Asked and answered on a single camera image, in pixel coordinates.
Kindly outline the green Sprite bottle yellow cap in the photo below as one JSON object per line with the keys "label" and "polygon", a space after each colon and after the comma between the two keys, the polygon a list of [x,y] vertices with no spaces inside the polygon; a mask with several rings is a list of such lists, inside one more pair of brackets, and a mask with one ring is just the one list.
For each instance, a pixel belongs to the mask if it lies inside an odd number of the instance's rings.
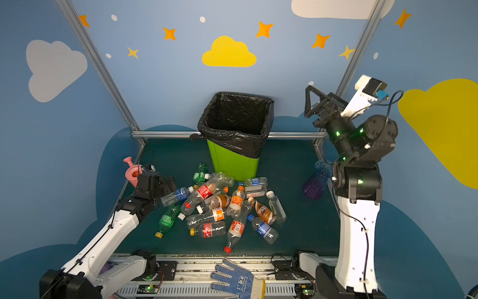
{"label": "green Sprite bottle yellow cap", "polygon": [[180,213],[180,205],[174,204],[168,207],[166,212],[162,215],[158,224],[158,231],[155,233],[155,237],[162,239],[164,234],[167,233],[173,227],[178,215]]}

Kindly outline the Pocari Sweat bottle blue label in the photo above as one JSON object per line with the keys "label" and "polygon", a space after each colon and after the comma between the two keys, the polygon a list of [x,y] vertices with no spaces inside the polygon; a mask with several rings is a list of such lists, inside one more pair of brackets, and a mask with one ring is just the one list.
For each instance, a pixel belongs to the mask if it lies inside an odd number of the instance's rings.
{"label": "Pocari Sweat bottle blue label", "polygon": [[193,186],[180,188],[173,191],[171,194],[163,196],[161,198],[161,203],[164,207],[168,207],[178,202],[182,202],[186,200],[193,191]]}

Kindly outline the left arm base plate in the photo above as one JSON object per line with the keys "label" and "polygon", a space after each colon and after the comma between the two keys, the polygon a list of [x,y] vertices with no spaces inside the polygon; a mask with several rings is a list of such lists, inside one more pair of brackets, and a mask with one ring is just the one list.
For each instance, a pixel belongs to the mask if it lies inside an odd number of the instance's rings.
{"label": "left arm base plate", "polygon": [[147,262],[141,279],[144,281],[173,281],[178,263],[176,261]]}

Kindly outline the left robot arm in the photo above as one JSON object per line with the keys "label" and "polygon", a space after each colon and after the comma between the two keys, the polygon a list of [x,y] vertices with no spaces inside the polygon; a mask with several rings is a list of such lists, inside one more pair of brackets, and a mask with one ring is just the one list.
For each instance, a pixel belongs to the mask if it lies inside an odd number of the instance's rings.
{"label": "left robot arm", "polygon": [[110,220],[99,233],[59,270],[48,270],[40,279],[42,299],[107,299],[130,281],[154,279],[159,274],[156,255],[134,251],[124,262],[102,272],[123,240],[157,206],[161,197],[177,190],[171,176],[156,171],[138,175],[133,194],[119,200]]}

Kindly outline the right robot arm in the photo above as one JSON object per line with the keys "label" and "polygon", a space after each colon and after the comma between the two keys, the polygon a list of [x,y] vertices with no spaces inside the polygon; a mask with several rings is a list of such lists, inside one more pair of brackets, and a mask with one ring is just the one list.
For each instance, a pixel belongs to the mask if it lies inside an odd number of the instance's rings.
{"label": "right robot arm", "polygon": [[316,285],[325,299],[384,299],[375,271],[375,227],[383,201],[379,162],[396,147],[398,126],[389,114],[372,115],[356,127],[362,106],[346,115],[348,103],[333,93],[306,88],[305,117],[326,130],[339,154],[332,177],[340,216],[339,256],[335,266],[316,267]]}

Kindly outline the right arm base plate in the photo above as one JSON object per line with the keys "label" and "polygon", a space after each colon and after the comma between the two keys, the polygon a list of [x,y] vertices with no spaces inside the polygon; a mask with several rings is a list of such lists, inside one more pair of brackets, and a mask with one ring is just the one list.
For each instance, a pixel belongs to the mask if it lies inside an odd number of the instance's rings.
{"label": "right arm base plate", "polygon": [[314,281],[311,274],[301,270],[292,260],[272,261],[273,274],[276,280],[307,280]]}

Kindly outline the clear square bottle white cap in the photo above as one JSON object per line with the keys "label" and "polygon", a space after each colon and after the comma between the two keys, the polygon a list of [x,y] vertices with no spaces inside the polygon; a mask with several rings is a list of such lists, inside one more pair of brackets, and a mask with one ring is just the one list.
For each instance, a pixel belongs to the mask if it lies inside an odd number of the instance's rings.
{"label": "clear square bottle white cap", "polygon": [[268,191],[266,193],[266,197],[269,199],[270,209],[276,215],[276,222],[278,224],[283,224],[287,219],[287,215],[282,207],[279,198],[273,191]]}

